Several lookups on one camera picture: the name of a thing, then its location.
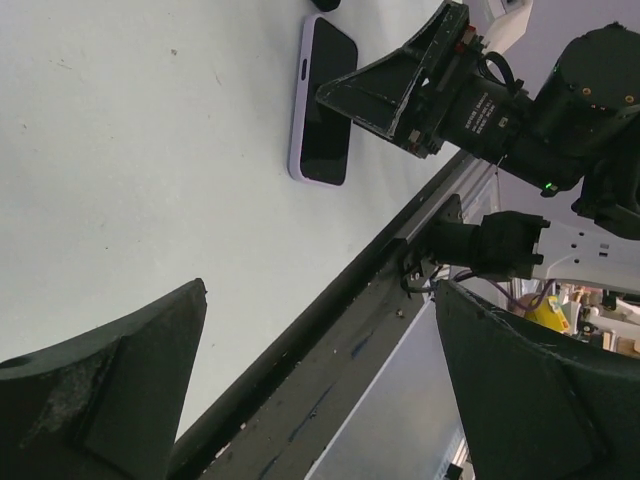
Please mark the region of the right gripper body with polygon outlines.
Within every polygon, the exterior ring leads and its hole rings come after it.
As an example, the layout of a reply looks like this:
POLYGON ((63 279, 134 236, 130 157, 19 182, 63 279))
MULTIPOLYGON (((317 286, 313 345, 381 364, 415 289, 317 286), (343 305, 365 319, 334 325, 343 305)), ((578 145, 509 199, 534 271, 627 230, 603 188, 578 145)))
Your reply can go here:
POLYGON ((498 163, 526 134, 530 98, 504 56, 486 49, 461 4, 461 35, 436 65, 422 64, 395 139, 419 158, 448 142, 498 163))

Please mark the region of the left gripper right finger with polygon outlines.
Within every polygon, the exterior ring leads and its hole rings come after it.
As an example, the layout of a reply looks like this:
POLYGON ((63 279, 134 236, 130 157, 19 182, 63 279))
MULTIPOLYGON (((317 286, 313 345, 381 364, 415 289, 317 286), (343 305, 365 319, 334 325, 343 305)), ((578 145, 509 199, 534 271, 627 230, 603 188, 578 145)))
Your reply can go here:
POLYGON ((453 281, 436 320, 479 479, 636 479, 639 362, 513 315, 453 281))

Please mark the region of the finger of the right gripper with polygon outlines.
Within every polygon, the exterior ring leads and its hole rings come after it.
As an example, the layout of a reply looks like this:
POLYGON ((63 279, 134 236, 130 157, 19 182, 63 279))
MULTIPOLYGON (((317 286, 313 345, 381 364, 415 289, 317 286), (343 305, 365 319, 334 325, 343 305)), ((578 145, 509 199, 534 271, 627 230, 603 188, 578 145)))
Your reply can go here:
POLYGON ((400 52, 423 65, 436 65, 453 48, 463 30, 463 5, 442 2, 425 25, 400 47, 400 52))
POLYGON ((365 67, 322 84, 316 100, 365 130, 390 141, 422 64, 400 48, 365 67))

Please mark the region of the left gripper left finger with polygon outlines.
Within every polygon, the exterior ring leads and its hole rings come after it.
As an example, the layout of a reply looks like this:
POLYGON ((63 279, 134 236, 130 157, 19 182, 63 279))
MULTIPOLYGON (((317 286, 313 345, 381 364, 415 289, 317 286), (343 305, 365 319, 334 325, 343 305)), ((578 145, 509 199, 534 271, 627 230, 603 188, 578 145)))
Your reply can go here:
POLYGON ((2 478, 166 478, 206 310, 195 279, 2 362, 2 478))

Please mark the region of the black phone case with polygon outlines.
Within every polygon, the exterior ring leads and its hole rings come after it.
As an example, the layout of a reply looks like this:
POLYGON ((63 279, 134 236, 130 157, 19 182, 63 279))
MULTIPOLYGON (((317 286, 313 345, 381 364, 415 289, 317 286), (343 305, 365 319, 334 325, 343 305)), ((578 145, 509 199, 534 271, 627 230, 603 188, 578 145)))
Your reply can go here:
POLYGON ((321 12, 331 12, 340 6, 341 0, 312 0, 312 3, 321 12))

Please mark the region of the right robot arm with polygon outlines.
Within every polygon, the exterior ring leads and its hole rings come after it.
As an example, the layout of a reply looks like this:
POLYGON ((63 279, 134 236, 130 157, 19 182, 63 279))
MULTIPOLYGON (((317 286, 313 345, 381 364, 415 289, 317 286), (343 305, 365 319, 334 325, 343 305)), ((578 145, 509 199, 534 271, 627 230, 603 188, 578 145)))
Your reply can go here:
POLYGON ((496 282, 558 280, 639 289, 639 36, 611 23, 572 40, 530 98, 486 48, 468 7, 445 1, 406 43, 322 85, 318 102, 419 158, 451 143, 536 187, 578 189, 591 233, 505 211, 479 224, 438 216, 408 244, 401 284, 423 292, 427 265, 496 282))

